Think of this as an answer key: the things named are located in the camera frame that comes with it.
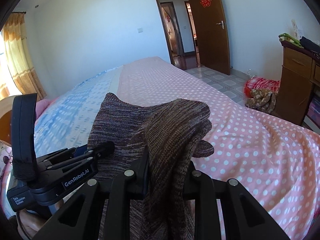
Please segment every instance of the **metal screw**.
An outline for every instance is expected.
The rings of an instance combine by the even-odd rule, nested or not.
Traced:
[[[127,176],[127,177],[131,177],[133,174],[134,174],[134,171],[133,171],[133,170],[126,170],[126,171],[124,172],[124,175]]]
[[[237,181],[236,179],[230,179],[230,180],[229,180],[229,184],[230,184],[231,186],[237,186],[237,185],[238,185],[238,181]]]
[[[87,182],[87,184],[88,184],[89,186],[94,186],[94,185],[97,184],[97,181],[96,181],[95,179],[89,179],[88,182]]]
[[[201,171],[193,171],[192,172],[192,175],[194,176],[194,177],[200,177],[201,176]]]

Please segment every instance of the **wooden headboard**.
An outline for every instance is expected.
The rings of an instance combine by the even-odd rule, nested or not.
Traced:
[[[8,145],[11,145],[11,112],[15,97],[7,97],[0,101],[0,140]]]

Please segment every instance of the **striped knit fabric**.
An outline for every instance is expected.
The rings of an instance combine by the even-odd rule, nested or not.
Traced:
[[[208,157],[214,150],[202,140],[211,130],[209,107],[177,99],[141,107],[108,93],[93,123],[89,148],[113,141],[113,155],[98,163],[98,180],[110,179],[130,167],[149,149],[150,178],[146,198],[131,201],[130,239],[193,239],[190,203],[182,198],[191,157]],[[102,227],[99,237],[102,239]]]

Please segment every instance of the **wooden cabinet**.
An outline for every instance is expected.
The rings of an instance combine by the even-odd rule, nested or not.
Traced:
[[[281,84],[273,115],[301,125],[313,96],[320,86],[320,64],[310,55],[284,47]]]

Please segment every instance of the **window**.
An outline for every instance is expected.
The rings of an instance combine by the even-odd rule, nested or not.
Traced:
[[[7,65],[7,59],[5,55],[5,49],[4,49],[4,41],[2,39],[2,33],[0,31],[0,65],[1,65],[1,73],[3,79],[5,80],[5,83],[7,84],[10,96],[14,95],[21,95],[21,92],[17,89],[16,85],[14,84],[14,81],[11,77],[8,65]]]

